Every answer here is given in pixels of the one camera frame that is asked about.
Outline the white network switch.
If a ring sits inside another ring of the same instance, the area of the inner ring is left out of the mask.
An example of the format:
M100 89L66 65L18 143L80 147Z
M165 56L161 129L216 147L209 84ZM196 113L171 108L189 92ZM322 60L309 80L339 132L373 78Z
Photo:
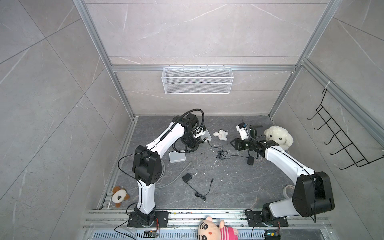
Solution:
M170 152L169 153L169 161L170 163L179 163L186 161L186 154L185 153L178 153L178 152Z
M205 130L204 134L201 135L201 138L204 143L212 140L212 137L207 129Z

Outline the black power adapter with plug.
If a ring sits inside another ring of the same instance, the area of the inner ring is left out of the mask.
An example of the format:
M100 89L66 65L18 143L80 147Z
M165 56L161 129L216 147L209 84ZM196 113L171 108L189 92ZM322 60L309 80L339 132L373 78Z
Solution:
M217 149L216 159L230 160L232 158L244 158L247 159L247 165L253 166L255 163L255 158L250 154L248 154L247 156L229 155L229 152L226 151L223 146L213 146L210 141L208 141L208 144L211 148Z

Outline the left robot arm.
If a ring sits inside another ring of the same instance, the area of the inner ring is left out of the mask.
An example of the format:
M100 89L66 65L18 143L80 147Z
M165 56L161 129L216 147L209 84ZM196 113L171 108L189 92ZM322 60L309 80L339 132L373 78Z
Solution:
M196 151L206 133L205 113L192 109L172 119L169 126L151 143L136 147L133 156L133 175L117 166L122 173L135 179L139 187L139 200L135 216L143 226L150 226L155 220L155 187L165 169L163 156L172 147L175 152L189 154Z

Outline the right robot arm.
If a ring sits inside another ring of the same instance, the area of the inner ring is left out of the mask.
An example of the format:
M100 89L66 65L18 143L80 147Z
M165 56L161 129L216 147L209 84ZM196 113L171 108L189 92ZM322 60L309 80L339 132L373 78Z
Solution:
M275 141L237 138L231 141L237 151L250 150L276 165L293 182L291 198L264 204L261 219L265 225L291 216L312 217L332 211L335 201L331 179L325 172L316 172L287 154Z

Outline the small white plush toy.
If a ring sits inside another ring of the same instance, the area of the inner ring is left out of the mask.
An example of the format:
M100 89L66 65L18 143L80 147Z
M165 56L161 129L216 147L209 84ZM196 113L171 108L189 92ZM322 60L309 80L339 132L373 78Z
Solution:
M221 141L227 141L228 140L228 132L224 130L219 130L218 132L214 132L213 136L219 138Z

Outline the black power adapter near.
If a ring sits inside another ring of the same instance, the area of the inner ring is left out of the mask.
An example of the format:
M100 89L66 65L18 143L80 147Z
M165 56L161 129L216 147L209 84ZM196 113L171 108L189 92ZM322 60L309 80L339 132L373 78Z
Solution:
M193 190L194 192L194 196L203 200L203 201L206 201L207 200L207 196L210 194L211 192L211 189L212 189L212 184L213 184L213 181L214 179L211 179L210 183L209 183L209 188L207 190L206 193L203 193L202 191L199 191L196 187L197 185L193 182L193 176L190 174L190 173L187 173L185 175L182 176L182 180L183 182Z

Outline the large white plush dog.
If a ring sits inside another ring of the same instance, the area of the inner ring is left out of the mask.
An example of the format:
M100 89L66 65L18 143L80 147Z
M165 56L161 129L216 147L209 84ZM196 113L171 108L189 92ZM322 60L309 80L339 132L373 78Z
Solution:
M267 141L276 142L284 151L288 150L294 143L294 139L288 130L279 126L272 126L266 129L264 135Z

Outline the roll of tape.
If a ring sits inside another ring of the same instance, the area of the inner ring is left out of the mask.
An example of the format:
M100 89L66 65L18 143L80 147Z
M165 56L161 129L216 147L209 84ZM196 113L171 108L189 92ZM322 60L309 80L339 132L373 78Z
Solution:
M286 198L286 199L290 199L293 197L293 194L294 194L294 190L295 190L295 186L293 185L287 185L284 187L283 189L283 196Z

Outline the brown white plush toy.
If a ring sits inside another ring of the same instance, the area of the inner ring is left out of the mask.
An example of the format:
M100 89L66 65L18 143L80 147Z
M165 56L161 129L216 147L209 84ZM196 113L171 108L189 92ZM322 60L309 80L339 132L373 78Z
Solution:
M127 193L126 189L116 186L112 190L112 202L115 204L116 208L120 208L122 205L122 202L128 200L130 198L130 195Z

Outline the pink striped cartoon doll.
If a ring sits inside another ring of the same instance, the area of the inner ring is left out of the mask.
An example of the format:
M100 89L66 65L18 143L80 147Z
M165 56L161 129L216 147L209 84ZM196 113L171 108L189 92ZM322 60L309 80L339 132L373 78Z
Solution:
M232 227L226 227L221 221L217 226L213 218L207 217L198 226L198 240L238 240L239 231Z

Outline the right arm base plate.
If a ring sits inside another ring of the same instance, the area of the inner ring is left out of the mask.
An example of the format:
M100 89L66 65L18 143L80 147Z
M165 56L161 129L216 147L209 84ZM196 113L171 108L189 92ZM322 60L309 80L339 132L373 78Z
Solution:
M244 211L249 227L288 227L286 217L276 218L267 210L253 211L246 209Z

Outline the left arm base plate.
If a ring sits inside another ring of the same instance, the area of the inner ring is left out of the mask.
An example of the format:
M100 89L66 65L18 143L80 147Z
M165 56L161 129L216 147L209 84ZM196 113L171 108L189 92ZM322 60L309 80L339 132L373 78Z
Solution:
M135 228L166 228L169 221L169 212L155 212L155 218L150 221L149 224L146 224L144 221L140 220L135 212L130 212L129 221L127 227Z

